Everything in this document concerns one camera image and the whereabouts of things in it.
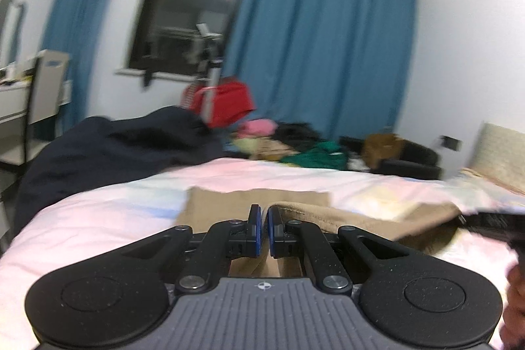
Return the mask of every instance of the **bed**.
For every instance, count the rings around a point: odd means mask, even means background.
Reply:
[[[171,227],[193,186],[220,192],[327,191],[334,208],[381,219],[395,219],[422,202],[452,202],[466,214],[478,207],[525,211],[525,196],[469,171],[447,181],[418,181],[227,158],[171,169],[70,196],[33,218],[0,259],[0,348],[37,346],[23,305],[36,279]],[[516,258],[504,244],[459,231],[437,256],[487,277],[505,298],[506,271]],[[501,347],[497,332],[491,344]]]

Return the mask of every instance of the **red cloth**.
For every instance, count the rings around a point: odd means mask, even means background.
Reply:
[[[206,88],[198,90],[190,110],[200,114]],[[248,86],[239,81],[229,81],[215,88],[210,128],[225,128],[255,110]]]

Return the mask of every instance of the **black sofa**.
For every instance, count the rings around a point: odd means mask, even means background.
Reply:
[[[364,140],[340,137],[339,144],[346,149],[361,154]],[[441,168],[438,167],[439,154],[432,149],[406,140],[399,159],[383,159],[373,174],[398,175],[419,180],[439,180]]]

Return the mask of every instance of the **pink clothing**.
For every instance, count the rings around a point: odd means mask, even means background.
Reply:
[[[237,128],[237,138],[268,137],[276,128],[277,124],[271,119],[248,120]]]

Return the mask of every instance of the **wall socket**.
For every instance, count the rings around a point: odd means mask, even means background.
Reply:
[[[447,135],[440,135],[441,147],[458,152],[461,149],[461,141]]]

